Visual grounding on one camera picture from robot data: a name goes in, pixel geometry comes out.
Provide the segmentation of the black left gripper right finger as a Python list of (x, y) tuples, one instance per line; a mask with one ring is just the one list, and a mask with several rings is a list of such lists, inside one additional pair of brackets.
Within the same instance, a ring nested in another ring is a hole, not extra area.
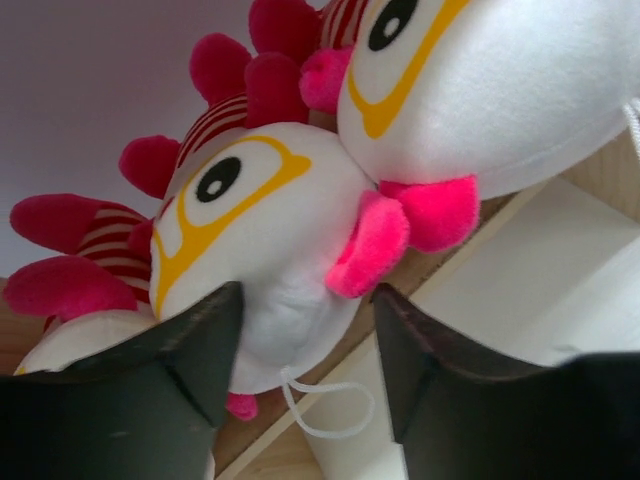
[(388, 284), (372, 296), (394, 440), (411, 479), (635, 479), (639, 356), (542, 367), (422, 312)]

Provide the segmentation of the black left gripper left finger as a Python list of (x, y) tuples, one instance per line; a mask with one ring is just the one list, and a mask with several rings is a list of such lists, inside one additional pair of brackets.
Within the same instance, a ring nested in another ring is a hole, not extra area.
[(243, 321), (229, 282), (156, 322), (94, 312), (1, 379), (5, 479), (210, 479)]

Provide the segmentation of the white pink striped plush toy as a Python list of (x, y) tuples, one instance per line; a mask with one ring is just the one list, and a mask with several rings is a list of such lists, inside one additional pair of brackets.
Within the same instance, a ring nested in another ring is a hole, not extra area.
[(151, 257), (160, 320), (242, 284), (230, 409), (250, 417), (260, 393), (312, 392), (301, 377), (402, 258), (410, 227), (338, 136), (309, 123), (293, 60), (213, 33), (189, 71), (207, 109), (186, 136), (138, 138), (121, 155), (125, 178), (161, 202), (130, 242)]

